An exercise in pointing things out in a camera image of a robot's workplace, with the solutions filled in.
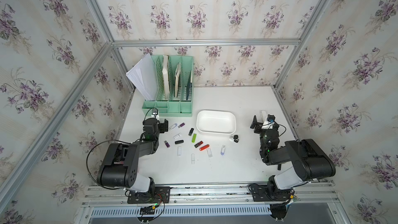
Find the white silver usb drive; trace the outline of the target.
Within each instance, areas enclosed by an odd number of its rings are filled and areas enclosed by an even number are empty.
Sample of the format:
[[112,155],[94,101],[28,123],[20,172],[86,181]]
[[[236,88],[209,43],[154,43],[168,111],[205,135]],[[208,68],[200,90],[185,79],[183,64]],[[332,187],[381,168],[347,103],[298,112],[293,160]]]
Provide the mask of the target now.
[[173,139],[176,140],[176,139],[180,138],[181,136],[182,136],[182,134],[181,134],[181,133],[178,133],[178,134],[176,134],[175,136],[173,136]]

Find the dark purple usb drive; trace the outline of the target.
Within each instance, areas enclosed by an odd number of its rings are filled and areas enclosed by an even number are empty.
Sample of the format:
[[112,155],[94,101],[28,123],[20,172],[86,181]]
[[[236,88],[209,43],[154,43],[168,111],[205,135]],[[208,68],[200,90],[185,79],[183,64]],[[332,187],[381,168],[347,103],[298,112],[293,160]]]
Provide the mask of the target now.
[[166,146],[167,148],[170,148],[170,147],[171,147],[170,144],[169,144],[167,141],[164,141],[164,144],[165,144],[165,146]]

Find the white blue usb drive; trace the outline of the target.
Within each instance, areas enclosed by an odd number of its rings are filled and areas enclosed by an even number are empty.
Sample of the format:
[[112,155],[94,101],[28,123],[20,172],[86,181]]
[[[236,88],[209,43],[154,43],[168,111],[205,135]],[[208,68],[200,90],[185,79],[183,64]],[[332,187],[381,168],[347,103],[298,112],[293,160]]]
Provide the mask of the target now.
[[221,152],[220,152],[220,154],[221,154],[222,156],[224,156],[224,155],[225,155],[225,152],[226,152],[226,146],[223,145],[223,146],[221,147]]

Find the white clear usb drive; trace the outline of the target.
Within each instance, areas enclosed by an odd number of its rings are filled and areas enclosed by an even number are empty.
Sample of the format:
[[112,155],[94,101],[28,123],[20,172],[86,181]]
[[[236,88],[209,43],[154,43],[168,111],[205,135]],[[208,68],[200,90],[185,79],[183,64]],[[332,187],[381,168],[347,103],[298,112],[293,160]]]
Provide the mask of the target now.
[[207,148],[206,151],[207,151],[208,157],[209,157],[209,158],[212,158],[213,155],[212,155],[211,149],[210,149],[210,148]]

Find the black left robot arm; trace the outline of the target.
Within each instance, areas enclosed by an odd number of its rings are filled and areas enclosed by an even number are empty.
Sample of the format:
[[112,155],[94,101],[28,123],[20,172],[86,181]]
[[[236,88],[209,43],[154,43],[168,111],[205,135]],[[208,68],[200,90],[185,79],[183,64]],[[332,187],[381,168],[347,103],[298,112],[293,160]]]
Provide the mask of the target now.
[[97,174],[97,184],[154,195],[153,179],[138,171],[139,158],[154,154],[159,147],[160,134],[168,130],[168,120],[160,122],[152,117],[143,121],[143,133],[137,141],[110,144]]

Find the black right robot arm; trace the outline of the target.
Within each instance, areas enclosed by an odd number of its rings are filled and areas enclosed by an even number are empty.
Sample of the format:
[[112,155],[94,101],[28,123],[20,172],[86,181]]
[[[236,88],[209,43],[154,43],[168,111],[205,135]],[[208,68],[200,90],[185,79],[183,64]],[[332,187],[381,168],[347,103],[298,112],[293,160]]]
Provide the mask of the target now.
[[301,186],[313,179],[333,177],[336,173],[334,162],[312,139],[286,141],[279,146],[279,127],[275,116],[268,115],[261,123],[254,116],[250,128],[259,134],[261,161],[267,166],[279,166],[287,162],[292,167],[268,179],[267,195],[276,199],[282,194],[290,193],[294,187]]

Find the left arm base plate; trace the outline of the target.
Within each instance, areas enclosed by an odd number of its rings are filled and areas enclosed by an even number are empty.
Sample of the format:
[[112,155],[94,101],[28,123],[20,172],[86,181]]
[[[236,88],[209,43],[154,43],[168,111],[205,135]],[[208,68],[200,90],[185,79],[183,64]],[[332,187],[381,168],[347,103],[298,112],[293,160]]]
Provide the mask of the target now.
[[148,192],[134,192],[131,191],[127,195],[128,204],[141,203],[169,203],[171,187],[155,186],[150,188]]

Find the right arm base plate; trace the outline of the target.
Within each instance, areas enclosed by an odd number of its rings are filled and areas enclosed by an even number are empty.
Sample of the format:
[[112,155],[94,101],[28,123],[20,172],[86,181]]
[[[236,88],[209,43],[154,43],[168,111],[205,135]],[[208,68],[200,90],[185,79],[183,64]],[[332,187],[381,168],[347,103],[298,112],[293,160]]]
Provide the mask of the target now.
[[266,186],[250,184],[248,189],[255,202],[286,202],[290,201],[295,193],[293,189],[280,190],[273,183]]

